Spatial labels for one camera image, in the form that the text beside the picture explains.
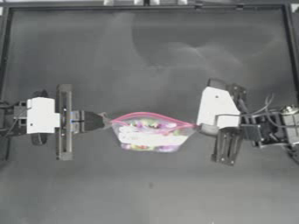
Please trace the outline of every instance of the metal frame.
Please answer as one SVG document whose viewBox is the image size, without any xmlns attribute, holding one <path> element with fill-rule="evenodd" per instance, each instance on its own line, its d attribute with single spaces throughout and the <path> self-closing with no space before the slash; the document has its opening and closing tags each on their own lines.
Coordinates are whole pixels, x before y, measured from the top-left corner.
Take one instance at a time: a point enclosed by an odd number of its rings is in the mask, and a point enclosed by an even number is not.
<svg viewBox="0 0 299 224">
<path fill-rule="evenodd" d="M 151 0 L 143 0 L 136 5 L 135 0 L 120 2 L 120 0 L 108 0 L 115 4 L 105 6 L 105 2 L 53 2 L 53 3 L 0 3 L 2 10 L 2 26 L 0 33 L 0 100 L 4 99 L 5 92 L 5 64 L 8 60 L 10 26 L 14 11 L 193 11 L 213 12 L 213 11 L 271 11 L 280 10 L 284 22 L 285 42 L 288 45 L 289 60 L 293 73 L 293 88 L 295 96 L 299 102 L 299 54 L 295 37 L 295 24 L 292 18 L 292 9 L 289 3 L 263 3 L 263 4 L 212 4 L 203 2 L 192 2 L 187 0 L 185 5 L 180 5 L 180 0 L 161 0 L 159 5 L 151 5 Z"/>
</svg>

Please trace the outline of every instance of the cable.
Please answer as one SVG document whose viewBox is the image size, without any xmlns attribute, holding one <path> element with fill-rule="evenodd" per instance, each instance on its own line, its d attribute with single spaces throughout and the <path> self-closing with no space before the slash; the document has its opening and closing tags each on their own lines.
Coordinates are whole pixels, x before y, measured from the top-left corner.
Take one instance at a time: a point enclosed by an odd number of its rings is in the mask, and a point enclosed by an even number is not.
<svg viewBox="0 0 299 224">
<path fill-rule="evenodd" d="M 10 125 L 10 128 L 8 129 L 8 131 L 5 132 L 5 134 L 4 134 L 4 136 L 2 137 L 8 137 L 8 135 L 9 135 L 9 133 L 10 133 L 10 131 L 13 130 L 13 128 L 14 128 L 14 125 L 16 125 L 16 123 L 17 123 L 17 121 L 19 121 L 19 119 L 20 119 L 20 116 L 23 115 L 23 113 L 25 112 L 25 111 L 28 111 L 31 108 L 25 108 L 20 113 L 19 113 L 19 115 L 17 115 L 17 117 L 14 118 L 14 120 L 13 120 L 13 124 Z"/>
<path fill-rule="evenodd" d="M 259 109 L 257 111 L 255 111 L 252 113 L 252 115 L 261 113 L 265 109 L 268 109 L 269 105 L 272 104 L 273 99 L 275 99 L 275 95 L 271 94 L 271 98 L 269 98 L 269 101 L 265 103 L 265 106 L 261 109 Z"/>
</svg>

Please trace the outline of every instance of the black table surface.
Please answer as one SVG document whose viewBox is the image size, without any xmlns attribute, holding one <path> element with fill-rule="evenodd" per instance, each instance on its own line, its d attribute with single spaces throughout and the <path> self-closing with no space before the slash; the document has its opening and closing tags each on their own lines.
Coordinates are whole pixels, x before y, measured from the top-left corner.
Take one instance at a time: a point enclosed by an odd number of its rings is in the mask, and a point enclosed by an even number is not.
<svg viewBox="0 0 299 224">
<path fill-rule="evenodd" d="M 195 122 L 208 78 L 247 88 L 252 109 L 275 93 L 295 102 L 279 11 L 13 14 L 4 97 L 73 85 L 73 108 L 111 117 L 151 111 Z M 233 168 L 213 164 L 213 139 L 195 134 L 172 154 L 124 151 L 112 129 L 75 137 L 75 160 L 55 161 L 55 138 L 12 142 L 0 172 L 4 224 L 296 223 L 299 167 L 279 147 L 243 143 Z"/>
</svg>

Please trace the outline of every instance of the robotic arm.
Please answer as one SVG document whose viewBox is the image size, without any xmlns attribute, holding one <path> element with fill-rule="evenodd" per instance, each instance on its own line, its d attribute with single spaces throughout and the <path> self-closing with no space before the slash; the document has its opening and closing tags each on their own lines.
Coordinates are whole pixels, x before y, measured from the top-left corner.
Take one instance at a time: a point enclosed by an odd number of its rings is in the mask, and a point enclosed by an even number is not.
<svg viewBox="0 0 299 224">
<path fill-rule="evenodd" d="M 0 104 L 0 143 L 10 137 L 31 135 L 32 144 L 43 145 L 47 136 L 55 134 L 56 158 L 72 160 L 73 135 L 104 129 L 109 120 L 105 114 L 72 110 L 71 96 L 71 85 L 63 84 L 57 86 L 56 99 L 48 98 L 43 90 L 14 105 Z M 247 90 L 236 84 L 209 80 L 201 92 L 196 124 L 199 132 L 216 139 L 213 162 L 233 165 L 241 142 L 247 140 L 259 148 L 283 145 L 299 163 L 299 108 L 292 105 L 268 108 L 271 101 L 267 99 L 260 110 L 248 112 Z"/>
<path fill-rule="evenodd" d="M 197 125 L 201 134 L 216 138 L 213 162 L 233 165 L 243 140 L 257 148 L 281 145 L 299 162 L 299 108 L 268 108 L 272 99 L 265 100 L 260 110 L 248 112 L 247 90 L 209 80 L 201 93 Z"/>
<path fill-rule="evenodd" d="M 43 145 L 47 136 L 55 134 L 56 158 L 72 160 L 73 135 L 104 129 L 108 119 L 104 114 L 72 110 L 71 95 L 71 85 L 63 84 L 56 99 L 48 98 L 43 90 L 33 93 L 32 99 L 0 107 L 0 139 L 31 135 L 32 144 Z"/>
</svg>

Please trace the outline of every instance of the plastic bag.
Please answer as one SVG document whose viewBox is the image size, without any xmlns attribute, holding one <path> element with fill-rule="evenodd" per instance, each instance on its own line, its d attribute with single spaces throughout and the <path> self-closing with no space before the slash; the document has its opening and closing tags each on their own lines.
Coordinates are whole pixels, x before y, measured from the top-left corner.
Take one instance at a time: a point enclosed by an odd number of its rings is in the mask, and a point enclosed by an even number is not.
<svg viewBox="0 0 299 224">
<path fill-rule="evenodd" d="M 131 151 L 177 151 L 195 132 L 195 125 L 168 116 L 135 112 L 112 120 L 121 148 Z"/>
</svg>

